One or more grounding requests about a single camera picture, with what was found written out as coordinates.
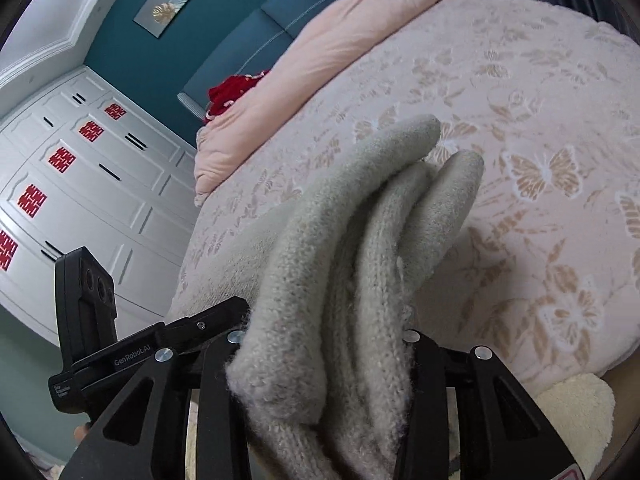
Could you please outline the pink folded duvet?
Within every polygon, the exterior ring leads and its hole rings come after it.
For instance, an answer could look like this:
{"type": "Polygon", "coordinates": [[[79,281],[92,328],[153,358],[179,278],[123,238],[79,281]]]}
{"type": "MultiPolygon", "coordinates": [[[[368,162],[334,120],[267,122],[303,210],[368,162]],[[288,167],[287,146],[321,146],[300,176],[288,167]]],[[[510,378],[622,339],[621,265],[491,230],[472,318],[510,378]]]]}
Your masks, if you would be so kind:
{"type": "Polygon", "coordinates": [[[268,74],[196,135],[194,204],[202,206],[325,84],[440,0],[337,0],[268,74]]]}

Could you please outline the pink floral bed cover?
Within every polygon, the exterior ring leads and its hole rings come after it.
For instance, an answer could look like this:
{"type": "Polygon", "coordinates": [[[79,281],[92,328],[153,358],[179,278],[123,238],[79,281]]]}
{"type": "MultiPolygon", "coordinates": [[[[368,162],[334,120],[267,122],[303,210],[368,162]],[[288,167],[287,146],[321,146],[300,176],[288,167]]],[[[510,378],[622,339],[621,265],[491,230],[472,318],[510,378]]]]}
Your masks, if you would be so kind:
{"type": "Polygon", "coordinates": [[[198,307],[221,254],[301,196],[354,145],[431,114],[428,159],[483,157],[474,207],[416,295],[439,344],[494,348],[534,391],[602,374],[639,344],[639,48],[603,22],[535,0],[442,0],[335,76],[300,110],[288,70],[242,99],[226,136],[274,135],[203,200],[170,314],[198,307]]]}

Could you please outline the red garment near headboard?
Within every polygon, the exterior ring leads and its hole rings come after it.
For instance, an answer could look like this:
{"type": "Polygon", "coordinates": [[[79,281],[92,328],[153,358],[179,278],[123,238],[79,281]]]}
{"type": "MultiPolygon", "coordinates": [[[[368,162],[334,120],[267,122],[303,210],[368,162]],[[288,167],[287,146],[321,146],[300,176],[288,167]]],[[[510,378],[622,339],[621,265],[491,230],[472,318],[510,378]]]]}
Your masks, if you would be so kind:
{"type": "Polygon", "coordinates": [[[208,105],[205,111],[205,121],[210,122],[215,117],[223,115],[267,74],[268,70],[262,70],[255,75],[232,75],[221,84],[218,84],[218,86],[209,88],[207,91],[208,105]]]}

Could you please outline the white wardrobe with red stickers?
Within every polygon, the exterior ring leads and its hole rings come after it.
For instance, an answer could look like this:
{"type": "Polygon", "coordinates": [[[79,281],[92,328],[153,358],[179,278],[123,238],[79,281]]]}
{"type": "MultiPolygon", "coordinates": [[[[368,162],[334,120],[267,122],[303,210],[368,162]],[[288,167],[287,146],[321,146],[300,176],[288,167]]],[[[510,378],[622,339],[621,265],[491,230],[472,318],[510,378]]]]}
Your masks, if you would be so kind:
{"type": "Polygon", "coordinates": [[[198,212],[194,148],[88,67],[1,125],[1,303],[58,339],[57,258],[85,247],[114,281],[126,336],[161,320],[198,212]]]}

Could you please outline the teal upholstered headboard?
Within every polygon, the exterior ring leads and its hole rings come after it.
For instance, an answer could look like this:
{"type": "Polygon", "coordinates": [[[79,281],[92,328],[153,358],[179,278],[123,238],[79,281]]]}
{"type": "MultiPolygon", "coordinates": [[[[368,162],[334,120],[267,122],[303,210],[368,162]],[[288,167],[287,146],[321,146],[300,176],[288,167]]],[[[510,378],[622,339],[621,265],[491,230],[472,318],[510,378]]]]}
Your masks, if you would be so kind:
{"type": "Polygon", "coordinates": [[[270,70],[312,18],[336,0],[266,0],[209,53],[178,93],[196,118],[209,108],[208,90],[232,75],[270,70]]]}

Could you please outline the cream fluffy rug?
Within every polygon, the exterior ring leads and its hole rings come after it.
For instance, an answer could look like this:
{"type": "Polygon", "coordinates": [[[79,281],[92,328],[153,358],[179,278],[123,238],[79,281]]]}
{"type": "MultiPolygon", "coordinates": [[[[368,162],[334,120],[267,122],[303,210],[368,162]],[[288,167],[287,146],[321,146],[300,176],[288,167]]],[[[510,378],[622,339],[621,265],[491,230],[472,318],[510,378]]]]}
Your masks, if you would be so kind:
{"type": "Polygon", "coordinates": [[[589,479],[611,442],[615,396],[593,374],[578,374],[539,393],[535,402],[589,479]]]}

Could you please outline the beige sweater with black hearts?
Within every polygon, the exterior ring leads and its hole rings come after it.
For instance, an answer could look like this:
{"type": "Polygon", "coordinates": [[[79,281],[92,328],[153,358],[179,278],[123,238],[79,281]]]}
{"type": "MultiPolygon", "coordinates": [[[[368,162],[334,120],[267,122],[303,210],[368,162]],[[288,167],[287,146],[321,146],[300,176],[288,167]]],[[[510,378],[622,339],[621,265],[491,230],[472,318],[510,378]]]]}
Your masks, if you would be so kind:
{"type": "Polygon", "coordinates": [[[226,367],[250,444],[276,479],[388,479],[411,401],[411,301],[454,244],[480,187],[472,152],[427,161],[419,115],[358,142],[294,200],[204,255],[196,231],[168,312],[250,306],[226,367]]]}

